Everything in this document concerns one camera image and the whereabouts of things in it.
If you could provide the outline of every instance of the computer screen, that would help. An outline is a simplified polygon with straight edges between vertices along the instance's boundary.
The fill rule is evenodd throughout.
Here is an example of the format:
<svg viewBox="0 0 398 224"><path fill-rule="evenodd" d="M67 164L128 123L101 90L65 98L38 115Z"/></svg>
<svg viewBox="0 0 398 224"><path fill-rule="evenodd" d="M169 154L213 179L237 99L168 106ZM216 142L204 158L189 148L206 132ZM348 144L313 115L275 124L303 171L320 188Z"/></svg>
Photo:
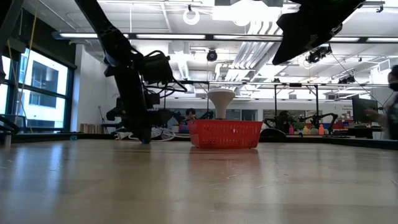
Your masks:
<svg viewBox="0 0 398 224"><path fill-rule="evenodd" d="M373 117L368 116L365 111L374 110L379 112L376 100L353 98L353 116L355 122L377 122Z"/></svg>

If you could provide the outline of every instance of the plastic basket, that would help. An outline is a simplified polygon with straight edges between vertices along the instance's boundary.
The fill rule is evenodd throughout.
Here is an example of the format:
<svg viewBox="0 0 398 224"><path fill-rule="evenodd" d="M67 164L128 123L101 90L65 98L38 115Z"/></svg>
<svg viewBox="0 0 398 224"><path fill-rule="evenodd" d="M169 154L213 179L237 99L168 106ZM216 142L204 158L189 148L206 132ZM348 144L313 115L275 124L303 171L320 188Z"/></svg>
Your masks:
<svg viewBox="0 0 398 224"><path fill-rule="evenodd" d="M191 142L205 149L249 149L257 147L260 121L199 119L188 122Z"/></svg>

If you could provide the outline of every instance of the white wall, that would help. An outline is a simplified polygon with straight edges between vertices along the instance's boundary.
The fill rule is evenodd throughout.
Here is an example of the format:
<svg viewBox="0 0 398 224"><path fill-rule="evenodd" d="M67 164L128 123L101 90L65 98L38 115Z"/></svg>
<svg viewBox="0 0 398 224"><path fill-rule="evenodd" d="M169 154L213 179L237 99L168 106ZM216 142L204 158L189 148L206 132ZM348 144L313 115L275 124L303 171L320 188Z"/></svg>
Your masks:
<svg viewBox="0 0 398 224"><path fill-rule="evenodd" d="M101 124L98 107L107 108L106 66L86 52L84 46L76 47L76 62L73 84L71 131L79 131L80 124Z"/></svg>

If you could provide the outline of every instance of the ceiling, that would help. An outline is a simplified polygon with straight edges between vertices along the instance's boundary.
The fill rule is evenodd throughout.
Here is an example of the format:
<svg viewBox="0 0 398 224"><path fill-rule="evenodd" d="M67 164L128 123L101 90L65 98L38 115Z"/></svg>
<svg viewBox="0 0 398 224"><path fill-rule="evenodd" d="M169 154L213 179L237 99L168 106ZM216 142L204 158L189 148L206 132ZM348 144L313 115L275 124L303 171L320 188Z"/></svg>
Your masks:
<svg viewBox="0 0 398 224"><path fill-rule="evenodd" d="M74 0L39 0L38 17L60 32L93 32L88 21L80 12ZM24 7L34 13L36 0L25 0ZM358 9L356 13L344 24L343 30L339 35L367 35L367 36L398 36L398 4L396 0L385 0L384 11L376 13L379 6L367 6ZM202 1L202 6L195 7L200 11L200 20L195 25L188 25L183 20L183 13L186 6L162 6L147 4L105 4L100 3L109 20L122 32L140 33L201 33L201 34L247 34L251 26L237 26L233 21L213 20L214 0ZM295 4L285 4L284 10L296 10ZM278 27L272 22L267 34L277 34ZM87 51L98 59L103 58L99 42L91 40L90 43L83 42ZM147 54L155 49L170 52L170 41L159 40L132 40L132 45L136 46L142 53ZM191 54L186 61L186 65L181 65L180 61L172 61L170 64L176 71L181 66L186 66L191 71L204 71L203 77L200 73L195 73L195 78L207 79L208 73L217 77L217 64L232 63L240 52L244 50L242 42L209 42L209 41L189 41L187 42ZM292 64L281 69L271 68L270 61L277 46L266 46L261 44L252 45L247 59L254 58L257 48L264 47L264 51L259 51L259 58L256 66L251 68L253 71L245 72L246 78L253 80L257 77L257 82L269 82L275 76L280 77L282 72L284 79L289 82L295 80L299 82L308 77L332 77L342 74L345 69L353 68L358 80L367 80L369 68L377 65L378 62L385 61L389 57L398 55L398 44L332 44L333 53L341 62L344 68L332 56L328 56L320 63L308 69L308 64L303 59L297 59ZM215 48L218 53L217 62L207 62L205 57L209 48Z"/></svg>

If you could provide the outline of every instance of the light fixture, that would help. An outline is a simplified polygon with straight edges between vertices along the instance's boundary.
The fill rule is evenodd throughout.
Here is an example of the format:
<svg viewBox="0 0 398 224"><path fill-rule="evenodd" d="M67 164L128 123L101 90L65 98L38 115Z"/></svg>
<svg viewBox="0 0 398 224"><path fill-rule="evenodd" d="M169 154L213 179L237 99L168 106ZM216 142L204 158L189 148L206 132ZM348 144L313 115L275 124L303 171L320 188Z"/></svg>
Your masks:
<svg viewBox="0 0 398 224"><path fill-rule="evenodd" d="M88 33L63 33L60 34L62 38L65 39L97 39L97 34L88 34Z"/></svg>
<svg viewBox="0 0 398 224"><path fill-rule="evenodd" d="M280 42L282 36L279 35L214 35L215 40L244 40L244 41L267 41Z"/></svg>
<svg viewBox="0 0 398 224"><path fill-rule="evenodd" d="M215 85L243 85L244 82L209 82L209 84Z"/></svg>
<svg viewBox="0 0 398 224"><path fill-rule="evenodd" d="M189 12L193 12L195 13L194 17L192 19L188 18L188 13ZM184 22L188 25L195 25L199 22L200 20L200 15L199 15L199 11L197 11L196 9L191 9L191 10L185 10L185 12L182 14L182 19L184 20Z"/></svg>
<svg viewBox="0 0 398 224"><path fill-rule="evenodd" d="M104 4L146 4L146 5L154 5L154 4L167 4L167 5L187 5L191 4L193 6L201 6L203 3L201 1L184 1L184 0L168 0L168 1L158 1L158 0L97 0L99 3Z"/></svg>
<svg viewBox="0 0 398 224"><path fill-rule="evenodd" d="M357 42L359 37L334 37L330 42Z"/></svg>
<svg viewBox="0 0 398 224"><path fill-rule="evenodd" d="M137 39L180 39L180 40L204 40L206 35L197 34L137 34Z"/></svg>
<svg viewBox="0 0 398 224"><path fill-rule="evenodd" d="M370 37L367 39L367 42L398 42L398 38Z"/></svg>

